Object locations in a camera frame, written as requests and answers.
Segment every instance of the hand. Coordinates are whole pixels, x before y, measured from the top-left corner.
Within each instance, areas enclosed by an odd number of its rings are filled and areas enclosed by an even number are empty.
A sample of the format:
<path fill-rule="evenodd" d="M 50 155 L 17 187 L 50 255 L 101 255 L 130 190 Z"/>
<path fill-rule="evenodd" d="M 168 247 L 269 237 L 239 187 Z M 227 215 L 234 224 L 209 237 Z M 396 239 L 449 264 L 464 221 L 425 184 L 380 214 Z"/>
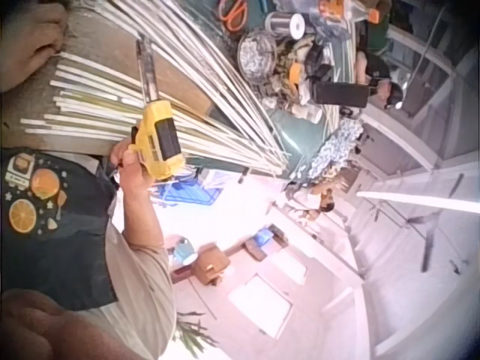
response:
<path fill-rule="evenodd" d="M 62 47 L 68 14 L 60 4 L 30 4 L 1 27 L 0 92 L 23 83 Z"/>
<path fill-rule="evenodd" d="M 125 139 L 115 145 L 110 161 L 118 167 L 120 187 L 124 194 L 146 193 L 154 179 L 146 172 L 135 151 L 128 149 L 130 144 L 130 139 Z"/>

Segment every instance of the orange scissors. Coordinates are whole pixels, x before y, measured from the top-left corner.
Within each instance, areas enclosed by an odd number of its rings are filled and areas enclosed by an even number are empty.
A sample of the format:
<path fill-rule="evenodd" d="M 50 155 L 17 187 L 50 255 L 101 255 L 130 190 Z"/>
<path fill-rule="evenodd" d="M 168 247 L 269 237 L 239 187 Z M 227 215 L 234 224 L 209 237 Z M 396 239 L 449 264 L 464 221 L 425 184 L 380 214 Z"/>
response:
<path fill-rule="evenodd" d="M 225 3 L 227 0 L 220 0 L 218 4 L 218 17 L 222 20 L 229 32 L 240 31 L 247 22 L 248 6 L 245 0 L 235 0 L 227 15 L 224 15 Z"/>

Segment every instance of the potted plant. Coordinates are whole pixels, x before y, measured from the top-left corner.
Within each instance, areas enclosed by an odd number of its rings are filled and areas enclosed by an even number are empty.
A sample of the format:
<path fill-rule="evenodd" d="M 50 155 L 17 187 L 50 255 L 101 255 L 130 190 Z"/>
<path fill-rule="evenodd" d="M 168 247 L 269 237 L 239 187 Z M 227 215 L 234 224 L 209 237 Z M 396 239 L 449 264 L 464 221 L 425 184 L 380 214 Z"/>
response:
<path fill-rule="evenodd" d="M 173 340 L 180 340 L 195 359 L 198 359 L 198 354 L 203 353 L 205 350 L 203 344 L 211 347 L 217 347 L 218 344 L 216 340 L 205 333 L 207 328 L 201 325 L 200 319 L 198 319 L 198 322 L 187 321 L 185 319 L 186 317 L 201 317 L 203 315 L 205 314 L 195 311 L 191 311 L 190 313 L 177 312 L 177 325 Z"/>

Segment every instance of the table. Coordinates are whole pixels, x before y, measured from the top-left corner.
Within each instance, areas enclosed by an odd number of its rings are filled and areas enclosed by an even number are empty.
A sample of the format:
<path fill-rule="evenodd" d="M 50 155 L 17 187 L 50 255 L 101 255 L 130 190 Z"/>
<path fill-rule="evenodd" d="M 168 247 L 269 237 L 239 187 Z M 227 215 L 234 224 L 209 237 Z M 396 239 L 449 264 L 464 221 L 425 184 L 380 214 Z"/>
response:
<path fill-rule="evenodd" d="M 221 24 L 215 18 L 215 11 L 218 4 L 217 0 L 181 0 L 180 3 L 184 9 L 196 20 L 196 23 L 202 30 L 209 34 L 210 38 L 215 40 L 215 43 L 222 48 L 222 50 L 235 58 L 235 48 L 232 45 L 232 35 L 222 29 Z M 248 19 L 245 25 L 247 31 L 263 27 L 265 21 L 265 14 L 261 11 L 260 0 L 248 1 Z M 273 1 L 267 1 L 268 11 L 275 11 Z M 353 75 L 349 72 L 349 67 L 346 66 L 346 53 L 344 46 L 341 43 L 332 43 L 333 55 L 336 64 L 336 69 L 340 68 L 340 79 L 343 82 L 352 82 Z M 318 152 L 324 143 L 326 134 L 326 119 L 323 115 L 318 124 L 313 124 L 308 120 L 296 118 L 294 115 L 283 110 L 274 110 L 268 112 L 274 126 L 280 134 L 282 143 L 287 153 L 290 153 L 288 165 L 279 177 L 281 179 L 288 179 L 292 171 L 302 164 L 309 164 L 313 156 Z M 222 120 L 224 115 L 212 106 L 210 116 L 217 120 Z M 219 160 L 210 159 L 196 159 L 192 161 L 200 167 L 215 168 L 219 170 L 242 172 L 245 168 L 239 165 L 225 163 Z M 302 174 L 297 181 L 305 180 L 306 172 Z"/>

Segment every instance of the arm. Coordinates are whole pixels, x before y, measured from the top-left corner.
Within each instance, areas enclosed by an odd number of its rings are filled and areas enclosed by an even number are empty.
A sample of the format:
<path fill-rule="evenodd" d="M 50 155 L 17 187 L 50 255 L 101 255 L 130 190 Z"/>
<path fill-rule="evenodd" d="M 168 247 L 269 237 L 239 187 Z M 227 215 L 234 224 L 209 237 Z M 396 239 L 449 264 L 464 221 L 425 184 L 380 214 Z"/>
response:
<path fill-rule="evenodd" d="M 118 171 L 124 194 L 124 237 L 131 247 L 162 248 L 164 236 L 148 192 L 153 179 L 137 155 L 128 150 L 129 144 L 129 140 L 120 142 L 111 156 L 114 165 L 121 164 Z"/>
<path fill-rule="evenodd" d="M 362 51 L 357 52 L 357 59 L 355 61 L 355 80 L 357 84 L 368 85 L 367 74 L 367 58 Z"/>
<path fill-rule="evenodd" d="M 18 86 L 59 51 L 67 26 L 68 14 L 60 4 L 18 2 L 31 4 L 1 14 L 0 92 Z"/>
<path fill-rule="evenodd" d="M 124 237 L 131 247 L 162 248 L 164 234 L 147 190 L 125 191 L 123 198 Z"/>
<path fill-rule="evenodd" d="M 310 190 L 310 194 L 318 195 L 325 193 L 329 188 L 334 187 L 338 182 L 335 180 L 327 180 L 313 186 Z"/>

